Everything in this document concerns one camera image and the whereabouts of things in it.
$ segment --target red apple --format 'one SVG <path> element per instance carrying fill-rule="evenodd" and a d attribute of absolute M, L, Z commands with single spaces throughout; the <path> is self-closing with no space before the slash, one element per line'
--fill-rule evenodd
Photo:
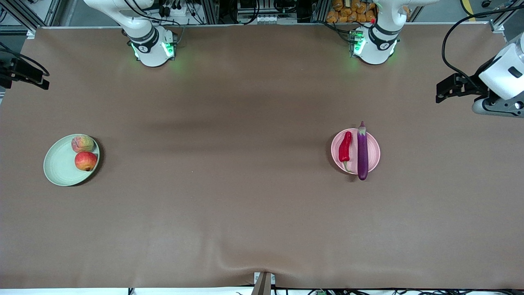
<path fill-rule="evenodd" d="M 80 152 L 74 157 L 75 166 L 84 171 L 91 171 L 96 165 L 96 155 L 92 152 Z"/>
<path fill-rule="evenodd" d="M 95 146 L 93 139 L 86 135 L 78 135 L 71 140 L 71 147 L 75 153 L 91 152 Z"/>

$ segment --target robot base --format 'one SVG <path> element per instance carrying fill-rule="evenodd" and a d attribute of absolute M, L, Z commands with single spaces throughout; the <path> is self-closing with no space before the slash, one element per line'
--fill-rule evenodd
<path fill-rule="evenodd" d="M 158 41 L 153 45 L 148 53 L 135 49 L 135 56 L 142 64 L 148 67 L 159 67 L 168 60 L 174 60 L 178 36 L 172 31 L 161 26 L 155 26 L 158 30 Z"/>
<path fill-rule="evenodd" d="M 356 32 L 357 36 L 354 37 L 354 40 L 357 43 L 354 45 L 350 44 L 352 57 L 359 57 L 361 60 L 371 65 L 380 65 L 393 54 L 395 45 L 397 44 L 396 41 L 391 46 L 386 43 L 388 49 L 379 50 L 377 46 L 371 42 L 368 28 L 360 27 L 356 30 Z"/>

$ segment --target purple eggplant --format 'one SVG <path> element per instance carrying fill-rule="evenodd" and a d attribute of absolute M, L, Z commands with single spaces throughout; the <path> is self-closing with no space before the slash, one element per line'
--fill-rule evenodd
<path fill-rule="evenodd" d="M 367 159 L 367 133 L 366 127 L 364 126 L 364 121 L 357 130 L 357 153 L 358 153 L 358 178 L 364 180 L 367 177 L 367 172 L 369 170 L 369 164 Z"/>

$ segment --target black cable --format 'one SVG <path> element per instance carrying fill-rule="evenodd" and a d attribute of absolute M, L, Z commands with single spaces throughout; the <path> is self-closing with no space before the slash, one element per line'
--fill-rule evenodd
<path fill-rule="evenodd" d="M 476 13 L 476 14 L 473 14 L 471 16 L 466 16 L 464 18 L 462 18 L 461 20 L 459 20 L 458 22 L 456 22 L 451 28 L 449 31 L 447 31 L 446 33 L 446 36 L 444 36 L 444 40 L 442 41 L 442 60 L 444 61 L 444 63 L 446 64 L 447 67 L 449 67 L 450 69 L 456 71 L 457 73 L 461 74 L 464 78 L 466 78 L 468 80 L 468 82 L 471 83 L 471 85 L 473 85 L 473 87 L 475 87 L 475 89 L 480 92 L 480 93 L 483 93 L 483 94 L 487 94 L 487 93 L 484 93 L 484 91 L 477 85 L 475 84 L 475 82 L 473 82 L 473 80 L 468 76 L 466 75 L 466 73 L 464 73 L 463 71 L 459 70 L 458 68 L 456 68 L 455 66 L 453 66 L 452 64 L 450 64 L 448 62 L 448 60 L 446 59 L 446 43 L 447 43 L 447 39 L 449 38 L 451 32 L 457 27 L 459 26 L 461 23 L 463 23 L 464 21 L 470 19 L 470 18 L 473 18 L 473 17 L 479 17 L 479 16 L 487 16 L 487 15 L 492 15 L 492 14 L 497 14 L 497 13 L 504 13 L 504 12 L 508 12 L 508 11 L 515 11 L 515 10 L 519 10 L 519 9 L 522 9 L 524 8 L 524 5 L 519 5 L 519 6 L 516 6 L 516 7 L 511 7 L 511 8 L 505 8 L 505 9 L 499 9 L 499 10 L 494 10 L 494 11 L 490 11 L 490 12 L 481 12 L 481 13 Z"/>
<path fill-rule="evenodd" d="M 339 35 L 340 39 L 342 39 L 342 40 L 344 40 L 344 41 L 346 41 L 348 43 L 351 43 L 351 41 L 349 39 L 344 38 L 342 33 L 340 33 L 340 30 L 336 28 L 335 23 L 333 23 L 333 28 L 335 28 L 335 31 Z"/>
<path fill-rule="evenodd" d="M 464 6 L 464 0 L 458 0 L 458 1 L 460 2 L 460 6 L 462 6 L 462 10 L 463 10 L 467 15 L 472 16 L 473 14 L 472 14 L 471 12 L 469 12 L 469 11 L 466 9 L 466 6 Z"/>
<path fill-rule="evenodd" d="M 134 7 L 131 6 L 131 4 L 127 1 L 127 0 L 124 0 L 124 2 L 127 4 L 127 6 L 129 6 L 129 8 L 131 8 L 132 11 L 134 11 L 136 14 L 138 14 L 139 16 L 141 17 L 145 17 L 145 18 L 149 18 L 149 19 L 153 19 L 153 20 L 156 20 L 157 22 L 159 22 L 159 24 L 162 24 L 162 22 L 164 21 L 163 19 L 158 19 L 156 17 L 151 17 L 151 16 L 147 16 L 145 15 L 145 12 L 140 8 L 140 6 L 136 3 L 136 0 L 133 0 L 133 3 L 135 3 L 136 7 L 138 7 L 138 9 L 140 9 L 140 11 L 144 14 L 141 14 L 140 12 L 138 12 Z M 175 22 L 174 20 L 167 20 L 168 22 L 172 22 L 173 24 L 177 24 L 178 26 L 181 26 L 179 23 Z"/>
<path fill-rule="evenodd" d="M 188 5 L 188 8 L 189 8 L 189 1 L 191 2 L 191 5 L 193 6 L 193 11 L 195 13 L 195 15 L 198 17 L 198 19 L 193 15 L 193 13 L 191 13 L 191 15 L 193 16 L 193 18 L 201 25 L 204 25 L 204 21 L 200 18 L 200 15 L 198 14 L 197 12 L 197 9 L 195 8 L 195 3 L 193 2 L 193 0 L 186 0 L 186 4 Z"/>
<path fill-rule="evenodd" d="M 235 7 L 233 6 L 234 2 L 235 2 L 235 0 L 231 0 L 230 1 L 230 6 L 229 6 L 228 10 L 229 10 L 230 18 L 233 21 L 233 23 L 238 24 L 238 20 L 236 19 L 236 17 L 233 16 L 233 13 L 235 11 Z"/>
<path fill-rule="evenodd" d="M 365 27 L 366 29 L 371 29 L 371 28 L 372 28 L 372 27 L 366 27 L 366 26 L 364 26 L 364 24 L 363 24 L 363 23 L 360 23 L 360 22 L 357 22 L 357 21 L 354 21 L 354 23 L 357 23 L 357 24 L 359 24 L 359 25 L 361 25 L 361 26 Z"/>
<path fill-rule="evenodd" d="M 346 34 L 349 34 L 350 31 L 346 31 L 346 30 L 341 30 L 341 29 L 337 29 L 336 27 L 334 26 L 330 26 L 328 23 L 322 21 L 322 20 L 315 20 L 314 21 L 315 23 L 319 23 L 319 24 L 323 24 L 324 26 L 328 27 L 329 29 L 333 30 L 333 31 L 339 31 L 341 33 L 346 33 Z"/>
<path fill-rule="evenodd" d="M 274 1 L 273 1 L 273 8 L 274 8 L 276 11 L 278 11 L 278 12 L 280 12 L 280 13 L 293 13 L 293 12 L 297 11 L 297 5 L 298 5 L 298 2 L 295 3 L 295 6 L 294 6 L 293 8 L 290 8 L 289 10 L 284 10 L 284 7 L 278 7 L 278 6 L 277 6 L 277 2 L 278 2 L 278 1 L 279 1 L 279 0 L 274 0 Z"/>
<path fill-rule="evenodd" d="M 244 25 L 249 25 L 254 20 L 256 20 L 257 17 L 258 17 L 258 13 L 260 12 L 260 4 L 258 3 L 258 0 L 253 0 L 253 2 L 254 2 L 254 5 L 253 5 L 253 17 L 251 17 L 251 19 L 247 23 L 245 23 Z"/>
<path fill-rule="evenodd" d="M 0 10 L 0 17 L 2 18 L 2 19 L 0 19 L 0 23 L 3 22 L 5 20 L 5 18 L 7 17 L 7 11 L 4 10 L 3 8 L 2 8 L 2 10 Z"/>
<path fill-rule="evenodd" d="M 49 71 L 43 65 L 39 64 L 34 59 L 32 59 L 30 57 L 27 57 L 27 56 L 25 56 L 23 54 L 20 54 L 20 53 L 12 51 L 11 49 L 9 49 L 9 47 L 5 46 L 5 44 L 3 44 L 2 42 L 0 42 L 0 46 L 5 48 L 5 49 L 1 49 L 0 48 L 0 52 L 6 52 L 6 53 L 9 53 L 11 55 L 14 55 L 15 57 L 17 57 L 19 59 L 26 59 L 26 60 L 32 62 L 33 64 L 37 65 L 40 68 L 40 70 L 42 70 L 42 72 L 43 72 L 42 75 L 43 76 L 49 77 Z"/>

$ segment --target green led light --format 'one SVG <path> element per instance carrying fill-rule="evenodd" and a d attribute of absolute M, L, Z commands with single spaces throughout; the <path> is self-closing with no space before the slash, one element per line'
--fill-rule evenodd
<path fill-rule="evenodd" d="M 136 52 L 136 48 L 135 48 L 135 45 L 133 45 L 133 43 L 131 43 L 131 47 L 133 48 L 133 51 L 135 52 L 136 58 L 139 58 L 138 57 L 138 52 Z"/>
<path fill-rule="evenodd" d="M 355 50 L 353 51 L 355 54 L 361 54 L 362 49 L 364 49 L 364 45 L 366 45 L 366 38 L 361 37 L 358 43 L 355 45 Z"/>
<path fill-rule="evenodd" d="M 395 42 L 393 43 L 393 45 L 391 46 L 391 51 L 389 52 L 389 55 L 392 55 L 393 52 L 395 52 L 395 45 L 397 44 L 397 41 L 395 40 Z"/>
<path fill-rule="evenodd" d="M 164 51 L 166 52 L 166 55 L 168 57 L 170 56 L 173 56 L 174 54 L 174 49 L 173 49 L 173 45 L 171 43 L 164 43 L 162 42 L 162 47 L 164 48 Z"/>

